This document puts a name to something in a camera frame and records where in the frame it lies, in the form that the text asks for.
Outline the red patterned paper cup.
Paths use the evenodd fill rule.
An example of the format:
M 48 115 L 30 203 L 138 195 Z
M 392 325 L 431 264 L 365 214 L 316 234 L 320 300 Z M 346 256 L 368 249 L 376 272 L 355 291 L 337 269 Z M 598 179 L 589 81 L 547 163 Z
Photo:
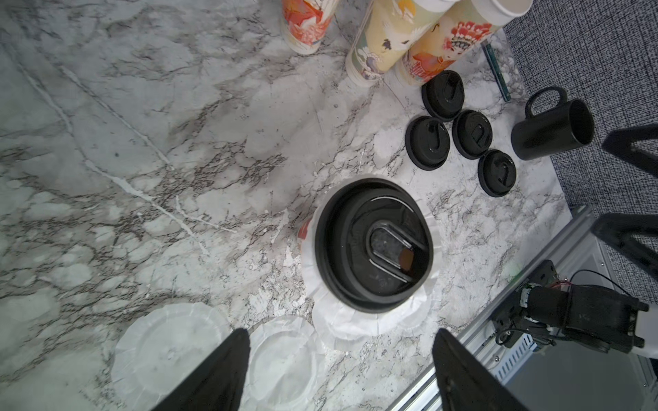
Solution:
M 297 242 L 300 246 L 309 241 L 313 241 L 315 236 L 315 220 L 313 218 L 308 219 L 303 223 L 302 227 L 297 233 Z

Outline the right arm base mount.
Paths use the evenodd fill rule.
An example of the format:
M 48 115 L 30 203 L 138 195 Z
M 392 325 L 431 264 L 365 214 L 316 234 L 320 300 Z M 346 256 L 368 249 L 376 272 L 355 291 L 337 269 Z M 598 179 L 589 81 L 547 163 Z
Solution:
M 489 319 L 495 328 L 493 340 L 500 346 L 511 349 L 524 334 L 539 337 L 542 344 L 550 341 L 548 326 L 533 320 L 527 311 L 529 292 L 544 288 L 558 281 L 551 260 L 543 260 L 493 311 Z

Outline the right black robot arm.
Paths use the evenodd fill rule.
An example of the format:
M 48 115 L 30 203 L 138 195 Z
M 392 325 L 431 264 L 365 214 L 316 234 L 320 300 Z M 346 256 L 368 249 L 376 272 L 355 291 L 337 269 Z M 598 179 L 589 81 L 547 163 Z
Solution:
M 657 253 L 639 240 L 657 236 L 655 214 L 606 213 L 589 231 L 656 277 Z M 544 327 L 546 339 L 577 342 L 602 353 L 614 349 L 650 359 L 657 356 L 657 307 L 631 296 L 619 285 L 570 284 L 566 290 L 525 287 L 519 306 L 526 318 Z

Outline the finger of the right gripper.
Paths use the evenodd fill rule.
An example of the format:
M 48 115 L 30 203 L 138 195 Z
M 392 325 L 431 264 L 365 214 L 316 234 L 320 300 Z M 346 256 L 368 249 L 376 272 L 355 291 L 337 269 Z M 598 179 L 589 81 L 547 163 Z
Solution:
M 657 141 L 656 124 L 614 130 L 608 134 L 601 147 L 627 164 L 657 177 L 657 155 L 634 147 L 635 143 L 641 141 Z
M 657 238 L 657 216 L 607 213 L 601 215 L 591 233 L 657 279 L 657 253 L 635 236 Z

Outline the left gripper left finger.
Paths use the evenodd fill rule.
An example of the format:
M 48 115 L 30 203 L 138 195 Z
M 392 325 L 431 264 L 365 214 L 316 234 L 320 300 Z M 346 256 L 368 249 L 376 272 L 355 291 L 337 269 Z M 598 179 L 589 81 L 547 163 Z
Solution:
M 248 371 L 248 331 L 231 332 L 164 400 L 157 410 L 238 410 Z

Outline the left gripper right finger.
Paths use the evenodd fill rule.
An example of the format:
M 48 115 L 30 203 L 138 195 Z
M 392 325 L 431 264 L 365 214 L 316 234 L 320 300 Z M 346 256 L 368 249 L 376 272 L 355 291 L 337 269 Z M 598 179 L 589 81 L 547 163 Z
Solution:
M 432 356 L 442 409 L 526 409 L 449 330 L 438 330 Z

